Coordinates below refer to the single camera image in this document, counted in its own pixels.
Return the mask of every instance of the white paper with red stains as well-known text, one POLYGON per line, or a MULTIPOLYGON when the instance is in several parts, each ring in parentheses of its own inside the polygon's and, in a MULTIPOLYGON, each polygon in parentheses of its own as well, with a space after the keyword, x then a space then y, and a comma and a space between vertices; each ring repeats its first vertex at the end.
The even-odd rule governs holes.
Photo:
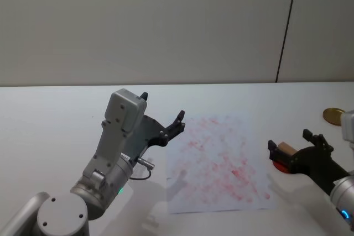
POLYGON ((167 184, 182 186, 168 195, 170 213, 274 208, 245 118, 194 117, 185 123, 167 147, 167 184))

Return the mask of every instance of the white wall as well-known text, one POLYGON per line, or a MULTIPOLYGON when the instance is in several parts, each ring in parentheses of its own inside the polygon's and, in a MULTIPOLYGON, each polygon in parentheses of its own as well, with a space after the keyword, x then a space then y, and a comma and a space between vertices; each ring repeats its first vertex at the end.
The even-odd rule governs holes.
POLYGON ((279 82, 354 81, 354 0, 294 0, 279 82))
POLYGON ((0 0, 0 85, 274 82, 290 0, 0 0))

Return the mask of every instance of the red object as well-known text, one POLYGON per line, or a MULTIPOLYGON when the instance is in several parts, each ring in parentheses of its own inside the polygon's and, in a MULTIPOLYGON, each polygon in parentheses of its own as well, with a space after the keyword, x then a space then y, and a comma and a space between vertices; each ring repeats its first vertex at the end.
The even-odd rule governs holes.
POLYGON ((288 171, 288 169, 283 165, 283 164, 280 164, 276 161, 273 161, 273 165, 274 167, 276 167, 279 171, 285 173, 285 174, 289 174, 290 172, 288 171))

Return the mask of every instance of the wooden block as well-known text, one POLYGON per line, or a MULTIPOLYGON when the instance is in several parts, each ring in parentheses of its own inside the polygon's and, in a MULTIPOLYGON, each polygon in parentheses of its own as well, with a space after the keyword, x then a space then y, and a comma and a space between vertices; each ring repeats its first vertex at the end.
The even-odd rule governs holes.
POLYGON ((278 149, 290 156, 293 156, 296 152, 298 152, 296 149, 294 149, 292 146, 288 145, 285 142, 281 142, 278 145, 278 149))

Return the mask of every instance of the white table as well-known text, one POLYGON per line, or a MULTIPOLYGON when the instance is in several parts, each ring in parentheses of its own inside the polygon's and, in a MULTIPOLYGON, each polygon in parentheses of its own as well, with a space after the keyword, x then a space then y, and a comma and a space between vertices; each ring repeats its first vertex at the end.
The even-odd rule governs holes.
MULTIPOLYGON (((37 192, 54 196, 69 191, 96 150, 108 99, 121 87, 0 88, 0 227, 37 192)), ((333 159, 352 170, 353 154, 340 127, 326 123, 322 112, 327 107, 354 109, 354 82, 124 87, 136 94, 149 92, 146 114, 163 125, 181 109, 188 116, 249 113, 279 206, 168 214, 165 149, 151 147, 145 156, 156 164, 151 179, 129 182, 105 215, 90 223, 91 235, 351 235, 307 176, 285 175, 273 167, 267 142, 283 140, 304 148, 309 144, 301 135, 308 128, 323 133, 335 147, 333 159)))

